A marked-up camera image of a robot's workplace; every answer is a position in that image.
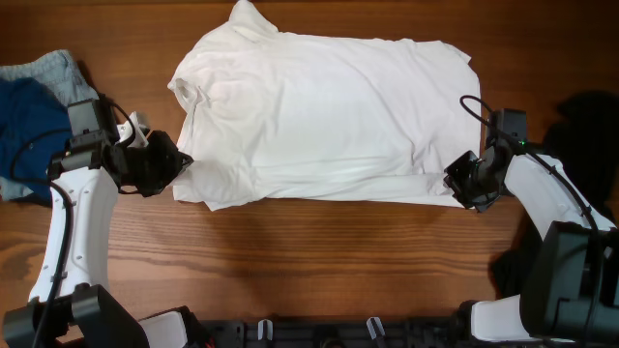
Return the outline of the white t-shirt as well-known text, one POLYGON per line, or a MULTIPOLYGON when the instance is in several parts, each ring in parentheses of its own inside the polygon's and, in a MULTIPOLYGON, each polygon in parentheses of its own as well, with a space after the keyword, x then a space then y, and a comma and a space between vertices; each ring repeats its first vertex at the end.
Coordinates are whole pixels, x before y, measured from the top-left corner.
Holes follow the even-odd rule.
POLYGON ((178 201, 216 211, 264 198, 452 206, 445 168, 477 152, 467 54, 440 41, 280 31, 248 1, 204 35, 169 89, 192 165, 178 201))

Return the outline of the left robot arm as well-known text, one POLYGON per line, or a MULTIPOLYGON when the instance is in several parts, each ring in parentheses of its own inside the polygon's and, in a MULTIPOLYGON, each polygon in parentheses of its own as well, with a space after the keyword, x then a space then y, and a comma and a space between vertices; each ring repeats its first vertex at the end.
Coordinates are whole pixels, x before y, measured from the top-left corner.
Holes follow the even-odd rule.
POLYGON ((68 108, 71 138, 53 155, 44 185, 52 218, 44 262, 26 306, 4 317, 11 347, 59 347, 70 327, 73 347, 188 347, 192 319, 184 308, 134 319, 108 291, 108 237, 124 186, 161 193, 193 162, 164 131, 121 133, 120 106, 105 99, 68 108))

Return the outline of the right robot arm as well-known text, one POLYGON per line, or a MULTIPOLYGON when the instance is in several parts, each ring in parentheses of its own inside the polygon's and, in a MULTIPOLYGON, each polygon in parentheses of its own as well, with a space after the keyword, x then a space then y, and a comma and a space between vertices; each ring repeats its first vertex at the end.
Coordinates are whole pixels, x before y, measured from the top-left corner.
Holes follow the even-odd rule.
POLYGON ((542 246, 521 292, 473 304, 470 333, 492 343, 568 340, 618 344, 618 231, 568 180, 558 159, 527 145, 526 115, 499 109, 484 121, 481 156, 468 151, 445 172, 465 208, 483 212, 514 196, 542 246))

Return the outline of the black garment right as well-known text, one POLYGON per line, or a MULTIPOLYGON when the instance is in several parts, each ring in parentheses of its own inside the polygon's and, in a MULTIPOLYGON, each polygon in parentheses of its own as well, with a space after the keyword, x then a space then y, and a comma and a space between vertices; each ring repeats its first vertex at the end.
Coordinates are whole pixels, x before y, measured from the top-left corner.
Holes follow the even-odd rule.
MULTIPOLYGON (((557 112, 562 120, 546 132, 544 152, 561 160, 584 198, 614 221, 606 201, 618 166, 618 96, 606 91, 581 92, 559 103, 557 112)), ((537 228, 529 216, 523 216, 512 247, 490 265, 500 298, 521 292, 541 246, 537 228)))

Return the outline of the folded light denim garment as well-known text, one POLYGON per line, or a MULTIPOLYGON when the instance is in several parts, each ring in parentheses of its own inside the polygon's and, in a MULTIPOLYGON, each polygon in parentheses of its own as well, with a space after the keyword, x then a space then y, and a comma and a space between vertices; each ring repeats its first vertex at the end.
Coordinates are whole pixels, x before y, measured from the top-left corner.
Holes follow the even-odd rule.
POLYGON ((98 96, 86 82, 70 52, 49 52, 37 60, 1 68, 1 199, 39 201, 46 205, 50 188, 10 179, 16 152, 46 131, 70 126, 67 106, 98 96))

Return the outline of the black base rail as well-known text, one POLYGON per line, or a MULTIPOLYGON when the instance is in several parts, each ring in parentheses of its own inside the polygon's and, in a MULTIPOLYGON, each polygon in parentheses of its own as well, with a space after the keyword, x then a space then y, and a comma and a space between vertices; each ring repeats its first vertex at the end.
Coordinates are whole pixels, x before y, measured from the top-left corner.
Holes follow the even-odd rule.
POLYGON ((459 347, 446 318, 311 322, 262 319, 204 321, 211 347, 228 348, 449 348, 459 347))

